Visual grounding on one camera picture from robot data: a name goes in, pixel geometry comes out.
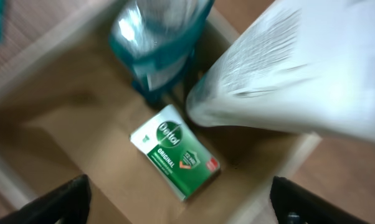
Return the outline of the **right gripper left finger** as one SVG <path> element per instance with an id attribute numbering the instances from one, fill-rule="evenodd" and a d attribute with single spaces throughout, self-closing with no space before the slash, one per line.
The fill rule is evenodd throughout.
<path id="1" fill-rule="evenodd" d="M 86 224 L 91 199 L 88 175 L 82 174 L 0 218 L 0 224 Z"/>

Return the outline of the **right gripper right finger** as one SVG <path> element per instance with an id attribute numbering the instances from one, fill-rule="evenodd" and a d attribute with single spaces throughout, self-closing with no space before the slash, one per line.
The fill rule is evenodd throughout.
<path id="1" fill-rule="evenodd" d="M 270 201 L 279 223 L 366 224 L 284 177 L 273 178 Z"/>

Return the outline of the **green Dettol soap box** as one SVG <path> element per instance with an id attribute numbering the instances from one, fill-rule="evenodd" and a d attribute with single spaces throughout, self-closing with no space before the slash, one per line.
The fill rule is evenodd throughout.
<path id="1" fill-rule="evenodd" d="M 130 141 L 153 163 L 182 201 L 221 168 L 173 105 L 165 106 L 131 133 Z"/>

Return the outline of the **white lotion tube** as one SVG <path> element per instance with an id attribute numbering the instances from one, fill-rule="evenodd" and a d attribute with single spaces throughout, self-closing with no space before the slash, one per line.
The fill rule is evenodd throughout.
<path id="1" fill-rule="evenodd" d="M 200 126 L 375 142 L 375 0 L 275 1 L 189 92 Z"/>

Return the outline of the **blue mouthwash bottle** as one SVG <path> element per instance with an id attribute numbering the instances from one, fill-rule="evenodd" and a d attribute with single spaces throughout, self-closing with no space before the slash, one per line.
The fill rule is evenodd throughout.
<path id="1" fill-rule="evenodd" d="M 194 57 L 214 0 L 131 0 L 112 24 L 109 44 L 148 103 L 172 89 Z"/>

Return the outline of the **white cardboard box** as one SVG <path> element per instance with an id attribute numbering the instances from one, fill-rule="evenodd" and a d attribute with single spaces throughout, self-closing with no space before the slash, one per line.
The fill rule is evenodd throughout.
<path id="1" fill-rule="evenodd" d="M 6 1 L 0 42 L 0 158 L 23 200 L 80 174 L 90 223 L 275 223 L 272 178 L 291 176 L 315 134 L 191 125 L 221 165 L 181 201 L 130 134 L 156 114 L 108 34 L 123 1 Z"/>

